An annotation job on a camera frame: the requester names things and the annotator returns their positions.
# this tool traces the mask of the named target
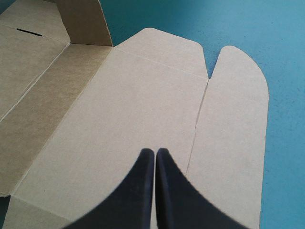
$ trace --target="cardboard panel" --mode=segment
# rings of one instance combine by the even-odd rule
[[[10,211],[6,215],[3,229],[54,229],[69,224],[67,219],[44,211],[16,197],[11,197],[9,208]]]
[[[259,228],[268,88],[244,52],[222,48],[200,112],[187,177],[221,211]]]
[[[206,83],[113,49],[15,195],[75,220],[114,190],[142,148],[169,148],[185,172]]]
[[[208,79],[202,46],[185,38],[146,28],[116,48]]]
[[[56,0],[71,43],[112,46],[99,0]]]
[[[0,122],[2,195],[11,193],[110,49],[70,45]]]
[[[16,0],[0,15],[0,24],[39,33],[68,43],[67,31],[55,3],[42,0]]]
[[[0,119],[66,43],[0,26]]]

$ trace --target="cardboard flap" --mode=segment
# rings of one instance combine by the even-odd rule
[[[268,87],[257,64],[222,48],[208,83],[187,178],[211,203],[259,228]]]

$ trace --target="black slot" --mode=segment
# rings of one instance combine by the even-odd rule
[[[19,28],[17,28],[17,30],[21,31],[21,32],[27,32],[27,33],[34,34],[36,36],[42,37],[42,35],[39,34],[39,33],[31,32],[31,31],[27,31],[27,30],[23,30],[23,29],[19,29]]]

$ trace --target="blue surface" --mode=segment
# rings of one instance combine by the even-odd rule
[[[2,14],[15,0],[0,0],[0,14]]]
[[[305,1],[101,2],[114,45],[154,27],[200,43],[209,75],[226,45],[258,63],[270,93],[261,229],[304,229]]]

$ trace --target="black object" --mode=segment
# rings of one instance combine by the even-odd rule
[[[33,35],[36,35],[36,36],[39,36],[39,37],[42,37],[41,34],[39,33],[35,33],[35,32],[31,32],[31,31],[28,31],[28,30],[23,30],[23,29],[19,29],[17,28],[18,31],[21,31],[21,32],[27,32],[27,33],[30,33],[30,34],[33,34]]]
[[[167,149],[157,154],[155,194],[158,229],[246,229],[190,184]]]
[[[143,149],[122,183],[95,209],[66,229],[149,229],[154,154]]]

